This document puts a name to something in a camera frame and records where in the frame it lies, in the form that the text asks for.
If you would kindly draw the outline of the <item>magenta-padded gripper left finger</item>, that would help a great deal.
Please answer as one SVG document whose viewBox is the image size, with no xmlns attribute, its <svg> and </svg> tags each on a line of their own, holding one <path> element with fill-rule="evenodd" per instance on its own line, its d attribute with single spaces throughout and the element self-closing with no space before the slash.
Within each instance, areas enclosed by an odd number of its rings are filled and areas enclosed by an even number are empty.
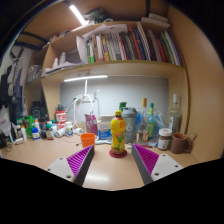
<svg viewBox="0 0 224 224">
<path fill-rule="evenodd" d="M 90 145 L 67 158 L 60 157 L 56 159 L 47 168 L 47 171 L 82 186 L 93 157 L 94 146 Z"/>
</svg>

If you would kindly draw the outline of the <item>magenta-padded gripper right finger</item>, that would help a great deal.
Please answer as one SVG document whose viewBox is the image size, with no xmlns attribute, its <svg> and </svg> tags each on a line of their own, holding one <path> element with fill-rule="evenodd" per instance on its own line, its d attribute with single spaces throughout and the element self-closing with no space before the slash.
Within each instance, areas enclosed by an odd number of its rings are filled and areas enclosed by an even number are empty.
<svg viewBox="0 0 224 224">
<path fill-rule="evenodd" d="M 160 155 L 143 146 L 133 144 L 131 151 L 145 185 L 182 169 L 168 154 Z"/>
</svg>

